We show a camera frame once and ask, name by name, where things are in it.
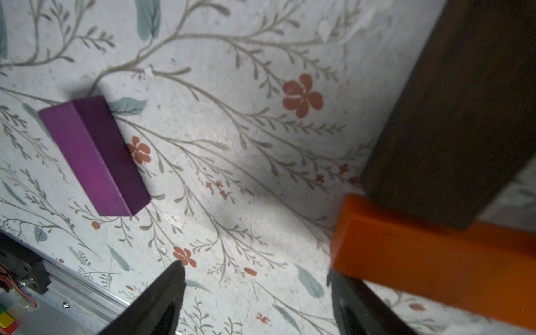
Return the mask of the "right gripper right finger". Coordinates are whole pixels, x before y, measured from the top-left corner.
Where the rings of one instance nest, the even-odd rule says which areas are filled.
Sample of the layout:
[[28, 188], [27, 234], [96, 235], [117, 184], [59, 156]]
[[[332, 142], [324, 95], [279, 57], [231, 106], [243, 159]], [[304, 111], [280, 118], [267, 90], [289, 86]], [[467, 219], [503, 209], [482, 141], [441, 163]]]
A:
[[334, 318], [341, 334], [417, 334], [362, 280], [332, 269], [327, 281], [332, 287]]

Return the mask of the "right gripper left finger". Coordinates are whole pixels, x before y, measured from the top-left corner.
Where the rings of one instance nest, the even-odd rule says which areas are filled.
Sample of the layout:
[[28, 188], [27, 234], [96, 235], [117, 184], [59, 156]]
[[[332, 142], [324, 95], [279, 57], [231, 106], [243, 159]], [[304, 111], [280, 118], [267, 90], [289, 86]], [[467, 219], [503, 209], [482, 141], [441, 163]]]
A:
[[175, 261], [99, 334], [175, 334], [185, 290], [184, 265]]

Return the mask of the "orange building block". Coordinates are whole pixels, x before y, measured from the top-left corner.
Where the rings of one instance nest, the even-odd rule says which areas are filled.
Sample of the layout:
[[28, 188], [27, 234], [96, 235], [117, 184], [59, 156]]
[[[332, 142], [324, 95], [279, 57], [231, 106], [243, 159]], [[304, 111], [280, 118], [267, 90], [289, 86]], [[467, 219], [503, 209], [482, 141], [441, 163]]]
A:
[[434, 225], [347, 195], [331, 267], [526, 329], [535, 329], [535, 234], [476, 222]]

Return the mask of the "purple building block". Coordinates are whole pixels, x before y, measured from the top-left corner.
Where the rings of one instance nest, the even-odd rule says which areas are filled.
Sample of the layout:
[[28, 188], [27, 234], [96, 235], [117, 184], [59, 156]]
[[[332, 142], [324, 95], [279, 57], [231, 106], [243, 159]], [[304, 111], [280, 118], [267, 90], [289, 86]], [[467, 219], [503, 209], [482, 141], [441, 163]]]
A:
[[101, 216], [135, 216], [151, 198], [102, 96], [39, 111], [84, 192]]

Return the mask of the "brown building block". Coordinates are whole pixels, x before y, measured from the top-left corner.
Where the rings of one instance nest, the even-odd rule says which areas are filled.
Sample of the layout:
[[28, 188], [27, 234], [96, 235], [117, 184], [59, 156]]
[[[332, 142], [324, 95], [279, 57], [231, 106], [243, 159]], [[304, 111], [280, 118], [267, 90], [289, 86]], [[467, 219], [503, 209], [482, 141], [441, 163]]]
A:
[[448, 1], [362, 173], [365, 194], [465, 229], [534, 155], [534, 1]]

